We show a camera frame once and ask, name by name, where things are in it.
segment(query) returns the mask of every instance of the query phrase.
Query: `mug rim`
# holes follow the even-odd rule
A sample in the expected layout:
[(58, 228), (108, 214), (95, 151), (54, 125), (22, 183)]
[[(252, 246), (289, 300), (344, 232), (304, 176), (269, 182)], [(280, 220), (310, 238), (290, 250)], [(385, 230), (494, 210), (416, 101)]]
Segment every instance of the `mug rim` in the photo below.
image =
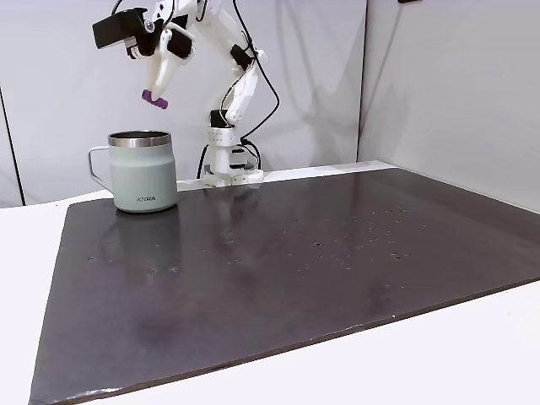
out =
[(123, 131), (109, 135), (109, 146), (119, 148), (149, 148), (172, 143), (172, 136), (166, 131), (142, 130)]

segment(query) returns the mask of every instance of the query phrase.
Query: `mug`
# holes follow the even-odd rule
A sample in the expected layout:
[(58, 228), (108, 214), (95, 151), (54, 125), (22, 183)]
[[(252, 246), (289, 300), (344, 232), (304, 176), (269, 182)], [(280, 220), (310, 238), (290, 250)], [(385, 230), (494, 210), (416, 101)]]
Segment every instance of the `mug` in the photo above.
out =
[[(109, 150), (111, 184), (94, 173), (92, 153)], [(167, 132), (130, 131), (109, 135), (109, 146), (88, 152), (90, 176), (110, 191), (118, 209), (154, 213), (176, 204), (176, 162)]]

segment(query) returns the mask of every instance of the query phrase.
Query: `black motor bracket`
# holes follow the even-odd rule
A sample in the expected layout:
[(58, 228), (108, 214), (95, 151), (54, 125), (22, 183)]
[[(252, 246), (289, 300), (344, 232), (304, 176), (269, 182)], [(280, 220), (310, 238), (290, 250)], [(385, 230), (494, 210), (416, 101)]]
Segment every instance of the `black motor bracket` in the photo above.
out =
[(133, 45), (138, 47), (139, 53), (145, 57), (151, 57), (159, 43), (164, 21), (163, 19), (154, 22), (145, 20), (144, 13), (147, 11), (146, 8), (131, 8), (114, 13), (93, 24), (95, 45), (101, 49), (134, 39)]

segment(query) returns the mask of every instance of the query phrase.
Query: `dark gray board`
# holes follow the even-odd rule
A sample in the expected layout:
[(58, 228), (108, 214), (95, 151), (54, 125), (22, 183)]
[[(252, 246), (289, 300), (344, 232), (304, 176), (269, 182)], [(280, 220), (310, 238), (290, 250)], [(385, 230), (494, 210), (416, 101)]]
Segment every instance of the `dark gray board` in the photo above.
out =
[(530, 283), (539, 230), (540, 215), (399, 169), (182, 192), (155, 214), (75, 204), (30, 403), (177, 381)]

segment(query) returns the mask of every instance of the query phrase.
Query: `white robotic arm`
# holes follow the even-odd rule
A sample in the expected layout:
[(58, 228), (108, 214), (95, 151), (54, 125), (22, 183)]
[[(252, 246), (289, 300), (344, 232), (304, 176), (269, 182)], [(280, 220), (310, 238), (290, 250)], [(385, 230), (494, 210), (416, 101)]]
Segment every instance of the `white robotic arm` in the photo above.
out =
[[(128, 37), (123, 40), (131, 58), (149, 59), (148, 87), (143, 91), (143, 98), (150, 104), (163, 109), (168, 107), (169, 103), (162, 95), (176, 70), (189, 63), (195, 53), (195, 37), (189, 32), (193, 24), (197, 23), (199, 31), (208, 42), (234, 62), (238, 78), (224, 95), (221, 105), (209, 114), (210, 170), (203, 181), (210, 186), (262, 181), (260, 170), (246, 169), (246, 147), (242, 145), (235, 126), (245, 115), (255, 93), (261, 75), (260, 66), (267, 62), (266, 53), (250, 43), (249, 35), (226, 13), (221, 0), (163, 0), (156, 3), (151, 20), (143, 19), (143, 11), (146, 10), (142, 8), (120, 12), (116, 14), (118, 17), (113, 13), (108, 19), (94, 25), (96, 45), (100, 48), (116, 42), (118, 38), (113, 35), (115, 32), (111, 24), (106, 24), (107, 21), (120, 17), (125, 20), (134, 11), (138, 13), (146, 32), (137, 27), (133, 16), (136, 29), (124, 33)], [(121, 26), (129, 24), (122, 21)]]

